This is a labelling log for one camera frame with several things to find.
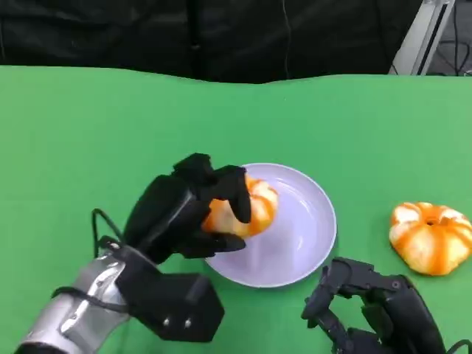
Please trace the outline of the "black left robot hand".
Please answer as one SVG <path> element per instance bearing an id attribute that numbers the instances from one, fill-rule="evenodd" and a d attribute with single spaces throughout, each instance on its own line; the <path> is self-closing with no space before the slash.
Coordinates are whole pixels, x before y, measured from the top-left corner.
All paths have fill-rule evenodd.
<path id="1" fill-rule="evenodd" d="M 244 249 L 233 231 L 207 231 L 204 221 L 212 201 L 226 201 L 241 223 L 251 220 L 244 167 L 214 169 L 210 157 L 193 153 L 177 162 L 169 175 L 157 176 L 133 207 L 122 239 L 156 264 L 172 254 L 207 258 Z"/>

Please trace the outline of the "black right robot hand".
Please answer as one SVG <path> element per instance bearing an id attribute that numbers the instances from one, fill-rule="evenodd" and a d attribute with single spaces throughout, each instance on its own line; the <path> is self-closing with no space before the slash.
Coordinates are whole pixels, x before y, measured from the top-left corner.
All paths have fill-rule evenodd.
<path id="1" fill-rule="evenodd" d="M 346 328 L 330 309 L 336 296 L 359 296 L 369 331 Z M 382 275 L 373 265 L 335 257 L 306 298 L 302 318 L 320 327 L 333 353 L 445 353 L 439 328 L 423 298 L 403 275 Z"/>

